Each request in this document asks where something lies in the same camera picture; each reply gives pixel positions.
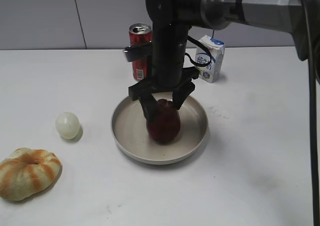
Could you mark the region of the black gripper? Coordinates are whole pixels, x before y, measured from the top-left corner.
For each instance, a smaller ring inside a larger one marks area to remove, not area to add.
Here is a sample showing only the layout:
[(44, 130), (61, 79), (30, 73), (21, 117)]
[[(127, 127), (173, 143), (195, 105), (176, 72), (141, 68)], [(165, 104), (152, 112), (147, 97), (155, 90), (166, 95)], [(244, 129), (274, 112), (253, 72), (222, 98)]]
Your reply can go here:
[(183, 68), (190, 26), (172, 23), (152, 26), (152, 54), (149, 55), (151, 70), (142, 81), (129, 87), (131, 100), (139, 99), (143, 115), (150, 123), (158, 112), (157, 100), (152, 94), (172, 92), (172, 102), (179, 110), (187, 97), (195, 90), (195, 80), (199, 71), (194, 67)]

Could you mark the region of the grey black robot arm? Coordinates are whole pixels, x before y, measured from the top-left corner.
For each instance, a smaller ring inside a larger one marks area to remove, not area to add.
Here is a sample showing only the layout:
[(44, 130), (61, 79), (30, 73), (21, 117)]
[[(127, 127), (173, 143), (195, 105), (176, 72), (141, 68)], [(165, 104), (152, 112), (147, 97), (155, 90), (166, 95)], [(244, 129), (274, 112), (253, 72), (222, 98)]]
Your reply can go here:
[(145, 5), (152, 40), (125, 51), (128, 61), (151, 58), (147, 77), (129, 88), (129, 97), (140, 101), (147, 121), (157, 110), (154, 93), (172, 92), (179, 109), (195, 89), (193, 80), (205, 64), (184, 68), (187, 42), (198, 43), (189, 36), (192, 27), (218, 31), (238, 23), (288, 33), (298, 58), (311, 66), (311, 77), (320, 78), (320, 0), (145, 0)]

